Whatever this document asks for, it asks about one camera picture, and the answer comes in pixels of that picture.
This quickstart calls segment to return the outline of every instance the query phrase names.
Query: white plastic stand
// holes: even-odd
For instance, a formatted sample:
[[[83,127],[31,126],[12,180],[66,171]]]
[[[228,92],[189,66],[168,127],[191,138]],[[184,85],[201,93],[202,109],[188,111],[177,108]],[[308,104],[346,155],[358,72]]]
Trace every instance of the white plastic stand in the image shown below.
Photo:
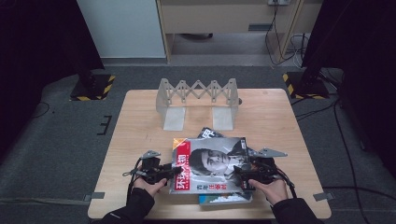
[[[190,94],[197,99],[201,99],[205,94],[208,94],[212,103],[215,103],[219,96],[224,96],[227,106],[212,105],[213,129],[219,131],[233,130],[234,119],[239,106],[235,78],[231,78],[224,87],[221,87],[216,80],[212,80],[207,87],[200,80],[197,80],[191,87],[187,85],[186,81],[180,80],[177,86],[173,87],[166,78],[161,79],[157,93],[156,109],[163,118],[164,130],[183,130],[187,107],[184,105],[170,105],[172,104],[172,97],[174,96],[178,96],[181,103],[185,104]]]

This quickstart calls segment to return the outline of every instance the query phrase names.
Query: power outlet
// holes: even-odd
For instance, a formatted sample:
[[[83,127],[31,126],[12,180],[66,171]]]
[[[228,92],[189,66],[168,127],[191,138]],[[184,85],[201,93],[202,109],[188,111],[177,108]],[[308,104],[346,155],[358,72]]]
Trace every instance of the power outlet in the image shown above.
[[[268,6],[288,6],[290,5],[290,0],[268,0]]]

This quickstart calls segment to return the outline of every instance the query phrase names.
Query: gray carpet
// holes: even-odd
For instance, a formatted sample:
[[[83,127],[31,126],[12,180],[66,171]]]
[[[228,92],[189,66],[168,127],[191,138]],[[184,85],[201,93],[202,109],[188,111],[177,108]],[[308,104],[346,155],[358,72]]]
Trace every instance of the gray carpet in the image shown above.
[[[99,72],[116,76],[107,98],[87,102],[69,101],[77,76],[52,83],[43,90],[42,103],[0,167],[0,198],[82,201],[84,195],[91,194],[128,90],[158,89],[162,77],[168,78],[171,84],[181,79],[187,83],[200,79],[206,85],[210,80],[217,80],[221,86],[234,77],[240,89],[286,89],[281,76],[296,70],[295,67],[266,66],[108,67],[105,72]],[[290,99],[290,103],[295,104],[293,110],[298,116],[324,108],[336,99],[337,95],[332,95],[326,100]],[[364,223],[364,217],[370,223],[394,223],[396,180],[383,168],[374,152],[361,150],[347,115],[340,106],[335,108],[357,185],[363,188],[359,193],[364,212],[360,211],[355,190],[348,188],[354,186],[353,174],[333,107],[330,107],[307,118],[297,117],[321,184],[336,197],[329,201],[332,217],[325,223]],[[107,122],[105,116],[112,117],[110,125],[105,135],[98,135],[104,131],[101,123]],[[88,223],[87,211],[88,205],[0,204],[0,223]]]

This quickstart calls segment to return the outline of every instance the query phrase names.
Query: wooden table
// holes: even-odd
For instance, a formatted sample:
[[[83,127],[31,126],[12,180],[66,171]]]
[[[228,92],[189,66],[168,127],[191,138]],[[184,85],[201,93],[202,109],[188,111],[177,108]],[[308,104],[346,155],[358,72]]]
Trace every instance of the wooden table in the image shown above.
[[[254,149],[269,147],[289,154],[276,158],[276,164],[296,186],[297,196],[304,198],[319,218],[331,215],[326,200],[316,202],[313,195],[323,192],[309,156],[287,94],[281,89],[240,89],[239,106],[233,131],[226,136],[244,136]],[[189,104],[182,132],[164,131],[161,116],[155,109],[157,91],[128,91],[120,112],[95,192],[103,199],[92,199],[88,215],[102,218],[125,205],[130,176],[137,159],[150,149],[159,151],[161,164],[171,162],[174,137],[196,137],[204,126],[212,127],[210,100]],[[155,198],[149,219],[267,219],[274,218],[269,203],[256,191],[252,203],[219,206],[198,205],[197,195],[170,195],[165,187]]]

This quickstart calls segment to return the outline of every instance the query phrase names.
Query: person's arm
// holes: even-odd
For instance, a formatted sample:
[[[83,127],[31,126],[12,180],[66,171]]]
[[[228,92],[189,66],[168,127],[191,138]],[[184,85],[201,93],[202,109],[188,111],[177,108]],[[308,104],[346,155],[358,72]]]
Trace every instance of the person's arm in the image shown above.
[[[321,224],[323,223],[312,212],[304,199],[289,199],[286,184],[283,180],[275,180],[264,185],[259,181],[250,179],[249,184],[260,189],[272,205],[276,221],[279,224]]]
[[[165,185],[166,179],[162,179],[155,185],[150,185],[142,178],[137,178],[134,188],[126,206],[107,213],[101,220],[101,224],[141,224],[143,218],[149,213],[154,205],[155,194]]]
[[[302,198],[286,199],[276,203],[272,210],[279,224],[322,224]]]

